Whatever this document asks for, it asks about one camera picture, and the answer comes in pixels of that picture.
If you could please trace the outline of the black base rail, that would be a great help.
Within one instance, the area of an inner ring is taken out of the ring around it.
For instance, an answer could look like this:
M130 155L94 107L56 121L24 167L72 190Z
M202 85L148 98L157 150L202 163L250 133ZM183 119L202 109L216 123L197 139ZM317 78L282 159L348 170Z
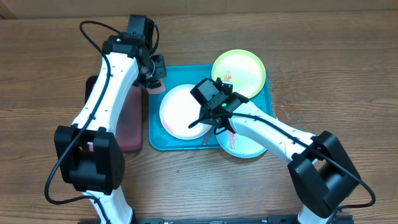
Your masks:
M267 218L184 219L161 218L135 219L133 224L299 224L295 215L271 215Z

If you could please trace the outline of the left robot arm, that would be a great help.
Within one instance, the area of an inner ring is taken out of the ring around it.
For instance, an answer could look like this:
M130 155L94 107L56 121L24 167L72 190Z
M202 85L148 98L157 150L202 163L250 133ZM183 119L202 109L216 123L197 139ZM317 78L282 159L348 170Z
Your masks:
M101 223L132 223L134 212L121 187L125 159L116 140L116 126L128 91L133 85L154 89L166 76L152 34L121 32L100 48L101 70L79 115L54 135L58 161L45 184L50 203L50 183L57 170L62 179L82 192L97 211Z

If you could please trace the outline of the teal plastic tray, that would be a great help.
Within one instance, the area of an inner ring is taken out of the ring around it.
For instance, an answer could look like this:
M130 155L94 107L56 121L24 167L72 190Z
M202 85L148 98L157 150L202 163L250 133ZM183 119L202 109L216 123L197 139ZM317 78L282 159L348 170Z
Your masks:
M176 65L166 67L167 77L163 79L165 91L148 98L148 139L152 147L160 151L216 149L220 145L209 130L205 135L192 140L182 140L173 137L163 127L159 109L160 104L171 89L183 84L196 85L204 78L211 77L212 64Z

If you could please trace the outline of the white plate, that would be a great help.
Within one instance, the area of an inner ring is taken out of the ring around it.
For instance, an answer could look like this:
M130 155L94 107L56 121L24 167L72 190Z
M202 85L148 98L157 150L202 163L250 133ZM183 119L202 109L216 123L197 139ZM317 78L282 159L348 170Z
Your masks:
M209 124L201 123L193 128L188 127L199 119L201 109L200 104L190 93L193 87L193 84L174 87L166 93L160 104L160 122L166 131L177 139L196 139L206 134L211 128Z

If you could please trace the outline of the light blue plate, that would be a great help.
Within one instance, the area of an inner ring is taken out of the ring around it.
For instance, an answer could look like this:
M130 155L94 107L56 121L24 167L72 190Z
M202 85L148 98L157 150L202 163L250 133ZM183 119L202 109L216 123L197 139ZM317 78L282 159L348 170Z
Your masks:
M216 136L219 145L234 157L250 159L264 154L267 149L252 139L225 131Z

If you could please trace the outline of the yellow-green plate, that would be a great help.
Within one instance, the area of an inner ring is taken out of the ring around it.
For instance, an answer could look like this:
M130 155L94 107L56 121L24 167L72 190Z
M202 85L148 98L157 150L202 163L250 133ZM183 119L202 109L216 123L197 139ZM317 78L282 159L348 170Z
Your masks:
M233 84L233 91L247 97L255 97L266 82L266 69L254 53L234 49L221 54L214 62L211 78L220 78Z

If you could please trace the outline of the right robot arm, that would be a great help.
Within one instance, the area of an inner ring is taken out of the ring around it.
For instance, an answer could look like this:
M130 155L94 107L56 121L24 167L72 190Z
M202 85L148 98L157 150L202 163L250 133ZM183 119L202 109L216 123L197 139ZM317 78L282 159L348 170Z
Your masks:
M200 104L199 122L247 137L287 164L303 209L299 223L328 223L358 186L359 173L338 138L290 127L233 91L231 83L203 79L190 92Z

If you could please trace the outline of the green orange sponge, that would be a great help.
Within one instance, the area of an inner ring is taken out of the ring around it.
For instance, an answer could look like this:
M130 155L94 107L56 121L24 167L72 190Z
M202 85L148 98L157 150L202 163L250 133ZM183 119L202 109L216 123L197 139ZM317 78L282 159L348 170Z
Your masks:
M148 94L156 95L165 91L165 85L163 79L160 79L157 83L152 83L151 88L146 88Z

